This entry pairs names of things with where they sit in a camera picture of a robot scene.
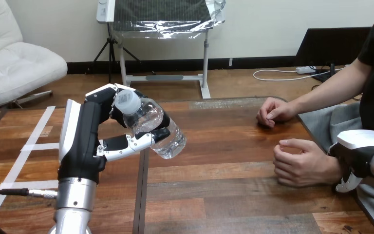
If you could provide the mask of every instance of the white wall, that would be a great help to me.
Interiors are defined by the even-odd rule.
[[[107,38],[97,0],[7,0],[24,41],[68,62],[91,61]],[[372,26],[374,0],[227,0],[226,22],[210,31],[210,58],[292,56],[307,28]],[[197,39],[126,39],[141,60],[200,59]],[[101,60],[108,60],[103,53]]]

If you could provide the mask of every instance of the robotic arm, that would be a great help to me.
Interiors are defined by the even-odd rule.
[[[94,207],[99,172],[106,162],[135,154],[170,135],[167,128],[162,128],[133,137],[98,140],[98,126],[109,118],[126,127],[122,113],[113,105],[116,94],[123,89],[132,88],[107,84],[86,94],[82,105],[68,100],[59,143],[56,226],[49,233],[90,233],[87,223]]]
[[[341,193],[355,189],[363,178],[374,177],[374,131],[350,130],[337,136],[337,144],[330,149],[340,163],[348,168],[336,186]]]

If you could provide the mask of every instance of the power strip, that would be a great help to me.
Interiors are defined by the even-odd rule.
[[[308,73],[314,73],[316,72],[316,67],[315,66],[310,66],[310,67],[298,67],[296,68],[296,72],[298,74],[308,74]]]

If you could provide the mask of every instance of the white chair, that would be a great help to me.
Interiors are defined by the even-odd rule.
[[[5,0],[0,0],[0,106],[22,104],[52,91],[17,99],[67,74],[67,64],[54,52],[22,42],[22,34]]]

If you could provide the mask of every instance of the white bottle cap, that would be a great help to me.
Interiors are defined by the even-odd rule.
[[[125,115],[134,114],[141,106],[140,97],[132,90],[125,89],[115,97],[114,105]]]

